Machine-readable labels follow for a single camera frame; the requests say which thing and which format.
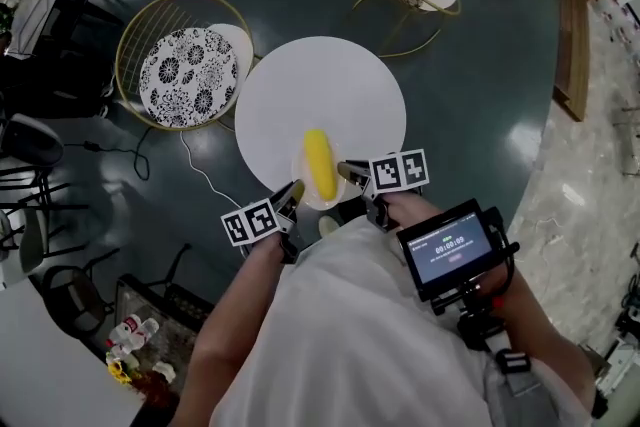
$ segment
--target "marble floor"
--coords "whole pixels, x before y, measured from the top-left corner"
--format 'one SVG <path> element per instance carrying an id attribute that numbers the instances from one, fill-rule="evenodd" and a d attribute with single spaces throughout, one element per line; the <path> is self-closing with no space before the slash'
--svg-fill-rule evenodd
<path id="1" fill-rule="evenodd" d="M 613 123 L 632 120 L 620 109 L 640 105 L 640 79 L 603 20 L 589 16 L 587 117 L 576 123 L 552 102 L 509 235 L 520 242 L 518 266 L 556 327 L 602 353 L 638 270 L 629 253 L 639 238 L 640 177 L 621 173 L 637 170 L 637 139 L 633 125 Z"/>

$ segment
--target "bottle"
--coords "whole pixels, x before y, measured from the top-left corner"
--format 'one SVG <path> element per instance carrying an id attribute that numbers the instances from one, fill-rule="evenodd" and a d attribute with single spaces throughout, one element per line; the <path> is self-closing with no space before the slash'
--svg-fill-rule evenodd
<path id="1" fill-rule="evenodd" d="M 131 349 L 121 344 L 117 344 L 109 348 L 109 357 L 107 362 L 122 361 L 131 353 Z"/>
<path id="2" fill-rule="evenodd" d="M 126 343 L 131 334 L 136 332 L 141 325 L 140 317 L 132 313 L 109 332 L 109 338 L 106 342 L 107 347 L 112 348 Z"/>
<path id="3" fill-rule="evenodd" d="M 160 324 L 154 318 L 148 318 L 145 320 L 140 327 L 129 337 L 129 345 L 132 347 L 131 350 L 137 351 L 141 349 L 145 343 L 149 341 L 149 339 L 155 335 L 160 329 Z"/>

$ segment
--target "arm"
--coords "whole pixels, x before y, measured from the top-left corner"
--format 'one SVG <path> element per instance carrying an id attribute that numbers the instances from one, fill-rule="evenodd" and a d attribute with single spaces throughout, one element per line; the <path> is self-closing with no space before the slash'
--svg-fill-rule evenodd
<path id="1" fill-rule="evenodd" d="M 487 282 L 499 286 L 505 277 L 504 266 L 493 269 L 480 282 L 481 290 L 489 292 Z M 595 398 L 595 379 L 587 356 L 551 324 L 517 269 L 503 300 L 504 304 L 494 310 L 494 315 L 505 321 L 512 348 L 545 363 L 590 412 Z"/>
<path id="2" fill-rule="evenodd" d="M 207 427 L 256 341 L 280 277 L 280 235 L 261 241 L 202 326 L 171 427 Z"/>
<path id="3" fill-rule="evenodd" d="M 389 203 L 389 216 L 403 228 L 441 213 L 416 194 L 385 194 L 385 200 Z M 481 293 L 495 290 L 505 278 L 504 265 L 487 272 L 480 280 Z M 587 411 L 591 411 L 595 383 L 587 357 L 553 327 L 517 270 L 503 299 L 503 306 L 494 313 L 504 319 L 513 349 L 545 363 L 571 388 Z"/>

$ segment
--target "dark green floor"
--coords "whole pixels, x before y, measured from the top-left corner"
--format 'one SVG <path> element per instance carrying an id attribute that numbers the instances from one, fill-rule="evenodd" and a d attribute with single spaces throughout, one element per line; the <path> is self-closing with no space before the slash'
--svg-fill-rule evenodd
<path id="1" fill-rule="evenodd" d="M 130 18 L 151 0 L 122 0 Z M 352 34 L 375 49 L 383 28 L 396 19 L 385 0 L 369 0 L 345 18 L 355 0 L 228 0 L 245 16 L 256 52 L 305 36 Z M 462 0 L 462 15 L 450 19 L 425 50 L 387 61 L 407 107 L 404 148 L 423 147 L 431 184 L 426 196 L 443 208 L 475 197 L 496 205 L 510 222 L 537 155 L 555 74 L 558 0 Z M 431 22 L 402 38 L 410 45 Z M 135 146 L 145 126 L 121 108 L 109 121 L 52 123 L 67 142 L 90 139 L 104 145 Z M 211 126 L 186 134 L 196 164 L 216 187 L 240 203 L 267 195 L 245 166 L 233 134 Z M 153 131 L 143 152 L 151 179 L 140 182 L 130 159 L 120 155 L 68 152 L 60 170 L 85 184 L 82 194 L 101 223 L 91 237 L 126 250 L 96 269 L 105 295 L 115 277 L 133 272 L 158 279 L 183 242 L 194 246 L 177 281 L 215 301 L 240 264 L 219 217 L 232 209 L 192 172 L 177 133 Z M 302 215 L 307 242 L 317 238 L 316 213 Z"/>

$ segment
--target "white plate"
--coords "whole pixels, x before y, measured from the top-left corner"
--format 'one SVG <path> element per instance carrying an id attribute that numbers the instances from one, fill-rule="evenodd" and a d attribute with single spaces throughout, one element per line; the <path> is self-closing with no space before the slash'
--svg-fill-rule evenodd
<path id="1" fill-rule="evenodd" d="M 345 160 L 340 151 L 340 148 L 337 144 L 329 141 L 331 146 L 331 154 L 333 157 L 333 165 L 335 169 L 336 176 L 336 196 L 331 201 L 326 201 L 324 198 L 320 196 L 318 189 L 316 188 L 315 182 L 313 180 L 313 176 L 311 176 L 311 169 L 309 169 L 309 161 L 307 160 L 307 156 L 304 151 L 304 142 L 300 142 L 300 150 L 298 154 L 294 156 L 291 161 L 291 179 L 297 180 L 301 178 L 304 182 L 304 195 L 302 196 L 303 203 L 306 203 L 311 208 L 315 210 L 329 210 L 330 208 L 335 207 L 340 201 L 342 201 L 342 196 L 344 196 L 345 190 L 347 188 L 347 180 L 342 178 L 338 174 L 338 162 L 341 160 Z"/>
<path id="2" fill-rule="evenodd" d="M 142 63 L 140 98 L 161 125 L 197 126 L 229 103 L 237 76 L 225 38 L 209 29 L 180 29 L 159 40 Z"/>
<path id="3" fill-rule="evenodd" d="M 210 26 L 209 29 L 217 32 L 231 43 L 231 48 L 233 48 L 236 58 L 238 59 L 238 82 L 236 84 L 236 88 L 227 105 L 220 109 L 213 117 L 214 119 L 217 119 L 233 107 L 238 99 L 242 85 L 244 84 L 247 75 L 249 75 L 251 64 L 253 63 L 253 44 L 251 43 L 249 35 L 240 27 L 236 27 L 235 25 L 230 25 L 228 23 L 216 23 Z"/>
<path id="4" fill-rule="evenodd" d="M 350 41 L 319 36 L 287 43 L 256 65 L 235 122 L 249 169 L 276 191 L 291 181 L 307 130 L 324 130 L 342 158 L 366 160 L 402 149 L 406 112 L 380 59 Z M 346 189 L 341 201 L 357 195 L 350 184 Z"/>

